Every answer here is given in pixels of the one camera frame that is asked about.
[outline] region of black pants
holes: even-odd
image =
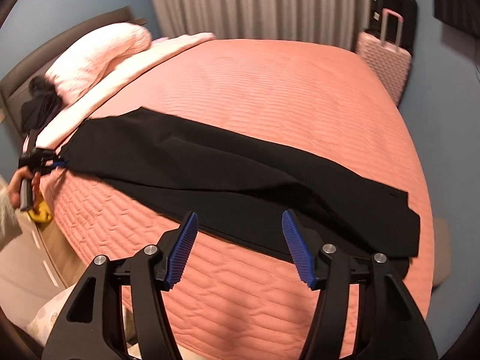
[[[61,155],[156,212],[238,245],[291,261],[281,230],[285,209],[325,242],[369,257],[416,256],[419,216],[406,192],[292,147],[139,108],[85,121]]]

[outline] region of yellow object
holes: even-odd
[[[48,223],[53,219],[53,214],[45,200],[42,200],[33,210],[29,210],[28,215],[36,223]]]

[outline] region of person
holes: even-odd
[[[20,185],[22,179],[32,179],[34,206],[41,200],[39,186],[40,173],[32,174],[27,166],[17,169],[9,185],[0,190],[0,251],[7,244],[22,234],[15,216],[15,210],[20,207]]]

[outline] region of suitcase handle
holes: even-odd
[[[387,35],[387,21],[389,15],[398,18],[397,37],[395,38],[395,46],[397,46],[398,52],[398,48],[400,47],[400,41],[402,39],[403,16],[388,8],[383,8],[382,10],[382,29],[380,31],[380,41],[382,42],[382,46],[385,46],[385,38]]]

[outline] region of human hand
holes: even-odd
[[[15,209],[20,207],[20,186],[22,184],[22,179],[32,179],[32,190],[34,196],[34,207],[40,203],[40,173],[37,172],[35,175],[32,175],[32,172],[28,169],[27,166],[17,169],[13,177],[11,178],[10,184],[7,187],[7,193],[10,197],[11,205]]]

